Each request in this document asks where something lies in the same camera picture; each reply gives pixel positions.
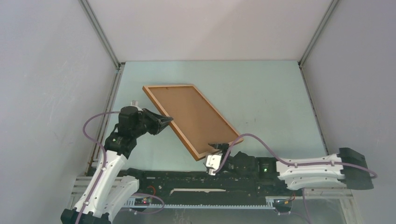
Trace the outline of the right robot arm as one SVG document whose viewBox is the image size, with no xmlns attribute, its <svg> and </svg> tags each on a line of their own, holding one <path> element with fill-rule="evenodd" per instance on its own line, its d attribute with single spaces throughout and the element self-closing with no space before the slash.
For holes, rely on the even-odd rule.
<svg viewBox="0 0 396 224">
<path fill-rule="evenodd" d="M 261 179 L 272 184 L 277 195 L 302 188 L 369 190 L 374 187 L 365 156 L 347 147 L 340 148 L 337 154 L 320 158 L 288 159 L 288 165 L 275 157 L 254 157 L 243 152 L 226 157 L 229 144 L 219 147 L 221 153 L 208 154 L 205 158 L 209 175 L 228 172 Z"/>
</svg>

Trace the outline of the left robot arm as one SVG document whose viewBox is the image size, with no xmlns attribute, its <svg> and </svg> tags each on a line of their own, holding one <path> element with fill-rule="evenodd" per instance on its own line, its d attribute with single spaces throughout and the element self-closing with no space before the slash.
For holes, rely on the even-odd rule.
<svg viewBox="0 0 396 224">
<path fill-rule="evenodd" d="M 125 106 L 117 114 L 118 123 L 105 143 L 92 140 L 102 150 L 98 167 L 73 209 L 62 212 L 63 224 L 110 224 L 134 193 L 143 194 L 148 188 L 145 179 L 130 175 L 124 176 L 115 189 L 112 186 L 136 147 L 137 139 L 146 133 L 159 134 L 173 118 L 136 105 Z"/>
</svg>

